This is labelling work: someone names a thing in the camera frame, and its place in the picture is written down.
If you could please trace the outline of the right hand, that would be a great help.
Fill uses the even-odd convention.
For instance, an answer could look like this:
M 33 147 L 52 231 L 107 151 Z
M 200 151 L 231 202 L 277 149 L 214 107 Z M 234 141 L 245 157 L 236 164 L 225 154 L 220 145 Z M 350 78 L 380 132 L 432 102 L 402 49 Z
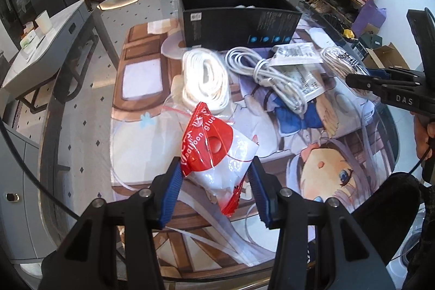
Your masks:
M 434 122 L 424 123 L 424 116 L 412 113 L 414 117 L 414 140 L 416 143 L 416 152 L 419 161 L 413 167 L 414 172 L 419 165 L 432 157 L 434 149 L 431 147 L 431 139 L 434 139 Z

